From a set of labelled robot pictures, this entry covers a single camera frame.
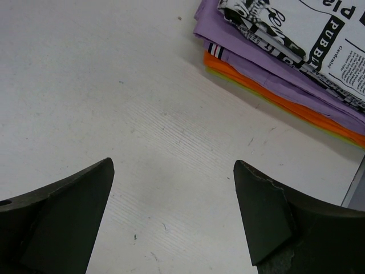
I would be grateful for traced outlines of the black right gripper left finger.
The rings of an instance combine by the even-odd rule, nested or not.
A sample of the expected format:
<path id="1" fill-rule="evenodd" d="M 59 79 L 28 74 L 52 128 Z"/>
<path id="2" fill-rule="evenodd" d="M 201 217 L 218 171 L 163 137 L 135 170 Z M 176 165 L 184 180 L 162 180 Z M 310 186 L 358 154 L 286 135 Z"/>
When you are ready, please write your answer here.
<path id="1" fill-rule="evenodd" d="M 106 158 L 2 200 L 1 273 L 85 273 L 113 177 L 113 161 Z"/>

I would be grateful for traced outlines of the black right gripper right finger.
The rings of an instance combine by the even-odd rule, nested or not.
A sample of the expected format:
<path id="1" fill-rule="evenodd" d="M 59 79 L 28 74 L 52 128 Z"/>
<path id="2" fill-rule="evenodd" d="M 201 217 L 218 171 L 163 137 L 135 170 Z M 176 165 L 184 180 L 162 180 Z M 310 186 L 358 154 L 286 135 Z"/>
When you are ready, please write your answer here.
<path id="1" fill-rule="evenodd" d="M 243 160 L 234 182 L 259 273 L 364 272 L 364 212 L 306 195 Z"/>

